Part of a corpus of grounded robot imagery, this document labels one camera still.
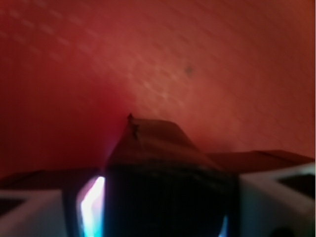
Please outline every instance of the blue light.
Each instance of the blue light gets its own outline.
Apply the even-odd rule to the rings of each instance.
[[[81,202],[85,237],[102,237],[105,178],[98,177]]]

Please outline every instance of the black object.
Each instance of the black object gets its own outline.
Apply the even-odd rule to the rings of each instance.
[[[315,175],[295,175],[278,180],[280,183],[315,199]]]
[[[272,231],[270,237],[295,237],[295,235],[290,228],[279,227]]]
[[[0,216],[24,203],[23,199],[0,198]]]
[[[104,237],[217,237],[232,181],[216,170],[146,161],[106,170]]]

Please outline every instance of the red surface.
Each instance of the red surface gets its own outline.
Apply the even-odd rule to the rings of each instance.
[[[0,2],[0,174],[102,165],[125,117],[315,157],[315,1]]]

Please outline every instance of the dark spot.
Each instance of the dark spot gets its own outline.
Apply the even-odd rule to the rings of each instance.
[[[185,73],[188,75],[188,77],[191,77],[192,76],[192,73],[193,73],[193,67],[191,66],[187,66],[185,69],[184,69]]]

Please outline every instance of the red wall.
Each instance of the red wall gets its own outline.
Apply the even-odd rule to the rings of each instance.
[[[315,157],[315,1],[0,2],[0,176],[102,165],[130,112]]]

